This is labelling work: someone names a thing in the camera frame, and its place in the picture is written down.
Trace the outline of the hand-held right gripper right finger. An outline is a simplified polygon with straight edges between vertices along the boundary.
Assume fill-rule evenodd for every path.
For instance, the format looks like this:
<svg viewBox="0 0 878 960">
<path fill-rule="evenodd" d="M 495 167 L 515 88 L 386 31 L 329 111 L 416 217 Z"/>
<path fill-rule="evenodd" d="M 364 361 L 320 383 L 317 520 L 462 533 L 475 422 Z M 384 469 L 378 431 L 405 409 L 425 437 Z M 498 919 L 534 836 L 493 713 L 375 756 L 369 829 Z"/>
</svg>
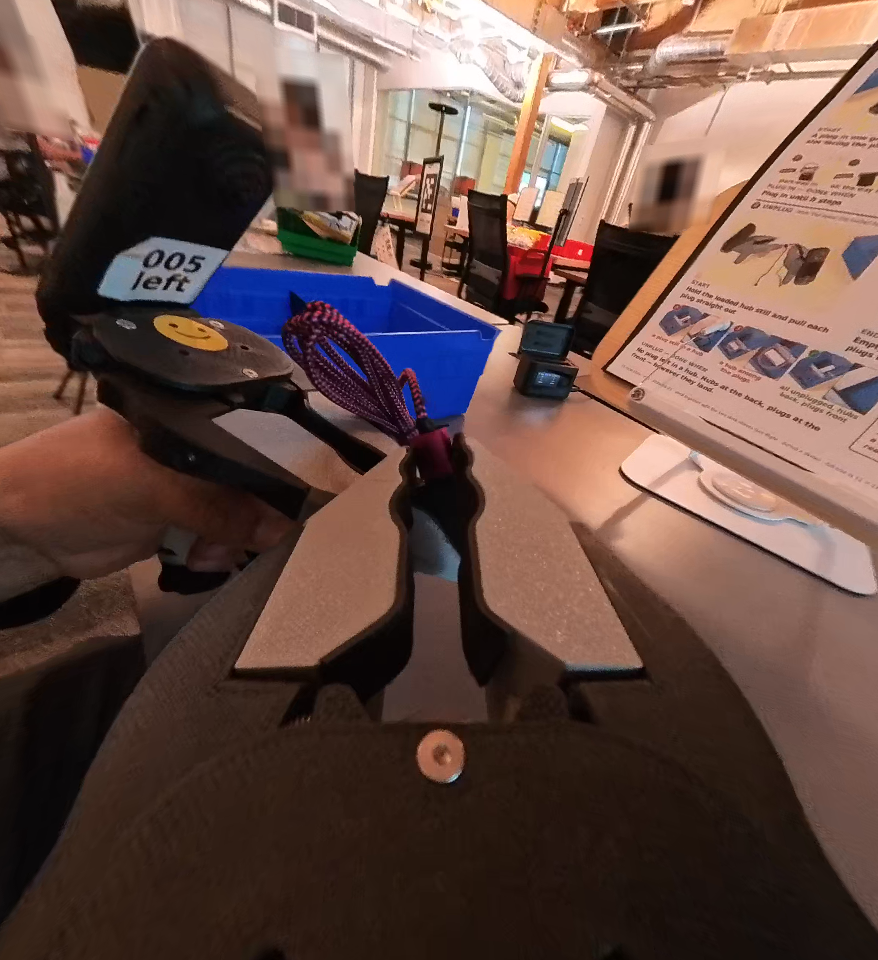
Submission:
<svg viewBox="0 0 878 960">
<path fill-rule="evenodd" d="M 640 677 L 641 657 L 564 511 L 464 434 L 452 462 L 461 639 L 477 684 Z"/>
</svg>

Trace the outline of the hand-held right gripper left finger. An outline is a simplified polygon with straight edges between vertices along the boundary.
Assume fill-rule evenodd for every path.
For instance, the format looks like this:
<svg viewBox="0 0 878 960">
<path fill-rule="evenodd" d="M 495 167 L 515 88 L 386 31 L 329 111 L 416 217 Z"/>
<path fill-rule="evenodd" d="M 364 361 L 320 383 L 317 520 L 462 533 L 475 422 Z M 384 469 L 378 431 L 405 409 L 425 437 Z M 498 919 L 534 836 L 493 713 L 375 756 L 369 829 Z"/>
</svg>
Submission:
<svg viewBox="0 0 878 960">
<path fill-rule="evenodd" d="M 240 652 L 243 679 L 377 697 L 408 664 L 411 456 L 399 448 L 316 512 Z"/>
</svg>

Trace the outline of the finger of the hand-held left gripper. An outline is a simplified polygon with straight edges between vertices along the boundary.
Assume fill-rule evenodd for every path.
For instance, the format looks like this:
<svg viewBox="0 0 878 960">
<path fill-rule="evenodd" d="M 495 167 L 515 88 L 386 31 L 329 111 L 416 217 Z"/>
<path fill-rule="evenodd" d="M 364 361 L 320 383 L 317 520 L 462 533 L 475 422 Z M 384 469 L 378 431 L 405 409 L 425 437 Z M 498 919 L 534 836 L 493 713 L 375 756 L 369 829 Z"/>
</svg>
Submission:
<svg viewBox="0 0 878 960">
<path fill-rule="evenodd" d="M 363 449 L 374 449 L 384 458 L 384 434 L 316 390 L 308 390 L 306 397 L 321 419 L 358 440 Z M 295 474 L 321 491 L 339 494 L 361 473 L 331 446 L 284 415 L 235 410 L 219 415 L 216 424 L 289 474 Z"/>
</svg>

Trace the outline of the blue plastic storage bin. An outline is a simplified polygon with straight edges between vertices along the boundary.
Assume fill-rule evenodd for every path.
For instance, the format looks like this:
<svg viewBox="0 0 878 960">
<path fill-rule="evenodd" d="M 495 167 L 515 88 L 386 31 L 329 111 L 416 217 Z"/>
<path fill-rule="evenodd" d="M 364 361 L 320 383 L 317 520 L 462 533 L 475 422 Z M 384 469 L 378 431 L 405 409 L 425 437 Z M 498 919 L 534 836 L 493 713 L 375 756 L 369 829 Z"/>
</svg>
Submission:
<svg viewBox="0 0 878 960">
<path fill-rule="evenodd" d="M 412 369 L 433 419 L 467 413 L 498 329 L 402 280 L 382 285 L 346 273 L 222 267 L 192 307 L 280 345 L 292 316 L 291 296 L 335 307 L 395 373 Z"/>
</svg>

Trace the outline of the person's left forearm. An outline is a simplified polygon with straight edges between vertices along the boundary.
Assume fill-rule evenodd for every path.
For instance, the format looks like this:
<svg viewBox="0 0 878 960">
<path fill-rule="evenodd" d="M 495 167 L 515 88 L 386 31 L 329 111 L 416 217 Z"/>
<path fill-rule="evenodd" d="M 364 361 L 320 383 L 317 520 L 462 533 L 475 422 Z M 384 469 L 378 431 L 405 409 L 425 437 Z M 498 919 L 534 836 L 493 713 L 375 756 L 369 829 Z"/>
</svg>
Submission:
<svg viewBox="0 0 878 960">
<path fill-rule="evenodd" d="M 62 577 L 0 601 L 0 631 L 34 624 L 56 613 L 77 591 L 81 580 Z"/>
</svg>

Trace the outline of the person's left hand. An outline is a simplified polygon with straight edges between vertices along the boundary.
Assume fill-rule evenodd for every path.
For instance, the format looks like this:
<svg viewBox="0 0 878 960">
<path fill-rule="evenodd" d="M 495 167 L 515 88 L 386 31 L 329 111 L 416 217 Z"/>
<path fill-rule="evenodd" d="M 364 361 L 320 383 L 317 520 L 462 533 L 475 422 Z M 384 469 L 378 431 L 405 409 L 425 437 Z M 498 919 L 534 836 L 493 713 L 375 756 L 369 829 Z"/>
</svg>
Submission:
<svg viewBox="0 0 878 960">
<path fill-rule="evenodd" d="M 187 565 L 229 571 L 293 522 L 235 488 L 148 457 L 107 409 L 0 448 L 0 601 L 60 579 L 95 579 L 152 557 L 176 529 Z"/>
</svg>

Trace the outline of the green storage bin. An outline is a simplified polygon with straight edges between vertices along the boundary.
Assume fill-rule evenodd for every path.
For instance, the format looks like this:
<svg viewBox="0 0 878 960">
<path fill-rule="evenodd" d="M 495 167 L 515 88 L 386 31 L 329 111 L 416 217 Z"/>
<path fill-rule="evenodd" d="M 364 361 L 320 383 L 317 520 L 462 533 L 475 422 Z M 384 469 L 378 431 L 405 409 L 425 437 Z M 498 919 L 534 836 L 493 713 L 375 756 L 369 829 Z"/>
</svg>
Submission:
<svg viewBox="0 0 878 960">
<path fill-rule="evenodd" d="M 279 207 L 277 241 L 284 254 L 333 266 L 350 266 L 358 252 L 362 218 L 353 211 Z"/>
</svg>

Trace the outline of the white stand base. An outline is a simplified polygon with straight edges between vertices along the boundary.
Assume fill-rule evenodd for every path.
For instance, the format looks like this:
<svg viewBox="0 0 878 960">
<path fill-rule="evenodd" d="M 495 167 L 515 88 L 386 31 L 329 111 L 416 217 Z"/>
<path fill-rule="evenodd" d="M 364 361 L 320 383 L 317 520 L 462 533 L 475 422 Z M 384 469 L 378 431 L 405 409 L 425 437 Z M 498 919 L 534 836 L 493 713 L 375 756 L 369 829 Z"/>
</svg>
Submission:
<svg viewBox="0 0 878 960">
<path fill-rule="evenodd" d="M 873 553 L 863 543 L 672 438 L 648 437 L 620 471 L 649 494 L 849 594 L 878 592 Z"/>
</svg>

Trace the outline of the black office chair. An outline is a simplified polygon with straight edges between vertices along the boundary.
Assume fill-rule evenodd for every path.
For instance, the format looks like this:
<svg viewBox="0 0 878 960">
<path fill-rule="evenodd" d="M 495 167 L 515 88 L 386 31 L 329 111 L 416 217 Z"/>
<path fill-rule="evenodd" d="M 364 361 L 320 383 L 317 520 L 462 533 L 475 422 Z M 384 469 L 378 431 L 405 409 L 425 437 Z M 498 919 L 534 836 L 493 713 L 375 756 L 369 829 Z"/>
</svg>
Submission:
<svg viewBox="0 0 878 960">
<path fill-rule="evenodd" d="M 592 357 L 677 240 L 677 234 L 657 234 L 600 222 L 589 272 L 570 321 L 574 331 L 572 354 Z"/>
<path fill-rule="evenodd" d="M 369 256 L 373 239 L 389 190 L 389 178 L 385 175 L 365 174 L 354 171 L 354 212 L 360 219 L 357 249 Z"/>
<path fill-rule="evenodd" d="M 509 242 L 505 195 L 471 190 L 467 209 L 468 250 L 459 295 L 509 323 L 519 315 L 545 314 L 551 269 L 548 248 Z"/>
</svg>

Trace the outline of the black charging case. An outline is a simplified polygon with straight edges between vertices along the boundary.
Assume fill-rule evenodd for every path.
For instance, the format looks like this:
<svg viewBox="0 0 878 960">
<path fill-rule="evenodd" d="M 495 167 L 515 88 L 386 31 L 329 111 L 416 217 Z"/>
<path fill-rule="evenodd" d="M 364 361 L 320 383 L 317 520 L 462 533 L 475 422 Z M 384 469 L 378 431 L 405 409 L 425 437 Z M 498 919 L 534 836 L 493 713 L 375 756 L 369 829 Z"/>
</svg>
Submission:
<svg viewBox="0 0 878 960">
<path fill-rule="evenodd" d="M 528 399 L 566 401 L 577 390 L 579 369 L 568 360 L 574 336 L 571 324 L 527 320 L 515 352 L 514 390 Z"/>
</svg>

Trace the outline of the marker sign on stand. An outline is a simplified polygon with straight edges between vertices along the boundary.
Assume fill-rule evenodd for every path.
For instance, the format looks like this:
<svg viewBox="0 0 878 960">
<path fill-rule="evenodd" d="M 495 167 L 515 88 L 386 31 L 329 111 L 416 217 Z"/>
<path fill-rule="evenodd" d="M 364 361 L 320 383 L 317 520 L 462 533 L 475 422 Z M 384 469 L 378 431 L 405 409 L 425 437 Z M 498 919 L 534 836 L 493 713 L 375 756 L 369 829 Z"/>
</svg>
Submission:
<svg viewBox="0 0 878 960">
<path fill-rule="evenodd" d="M 425 275 L 431 269 L 430 246 L 440 205 L 444 166 L 445 157 L 442 154 L 426 158 L 422 163 L 414 217 L 414 233 L 421 238 L 421 253 L 417 260 L 411 262 L 419 271 L 421 281 L 424 281 Z"/>
</svg>

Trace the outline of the black floor lamp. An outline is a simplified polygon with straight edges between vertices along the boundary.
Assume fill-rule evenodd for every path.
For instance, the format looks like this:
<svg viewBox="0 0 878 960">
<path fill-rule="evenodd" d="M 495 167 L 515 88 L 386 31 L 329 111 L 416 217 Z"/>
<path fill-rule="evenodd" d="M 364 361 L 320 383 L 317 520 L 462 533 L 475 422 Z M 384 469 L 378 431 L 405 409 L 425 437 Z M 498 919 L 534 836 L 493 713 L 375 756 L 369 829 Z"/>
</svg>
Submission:
<svg viewBox="0 0 878 960">
<path fill-rule="evenodd" d="M 458 152 L 459 134 L 461 133 L 462 108 L 456 102 L 433 99 L 428 102 L 431 117 L 436 121 L 435 132 L 429 136 L 427 151 L 424 158 L 442 159 L 443 177 L 446 178 L 452 171 Z"/>
</svg>

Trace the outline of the wooden pillar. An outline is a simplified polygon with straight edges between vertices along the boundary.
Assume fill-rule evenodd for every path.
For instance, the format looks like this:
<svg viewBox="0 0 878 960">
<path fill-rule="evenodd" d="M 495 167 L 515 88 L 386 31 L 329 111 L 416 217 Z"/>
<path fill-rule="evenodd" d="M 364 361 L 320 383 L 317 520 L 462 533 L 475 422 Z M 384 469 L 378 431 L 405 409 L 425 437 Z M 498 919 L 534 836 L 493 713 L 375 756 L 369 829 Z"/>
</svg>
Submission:
<svg viewBox="0 0 878 960">
<path fill-rule="evenodd" d="M 540 112 L 542 95 L 555 62 L 556 54 L 551 51 L 545 52 L 535 60 L 530 70 L 503 186 L 503 193 L 506 195 L 516 193 L 519 189 Z"/>
</svg>

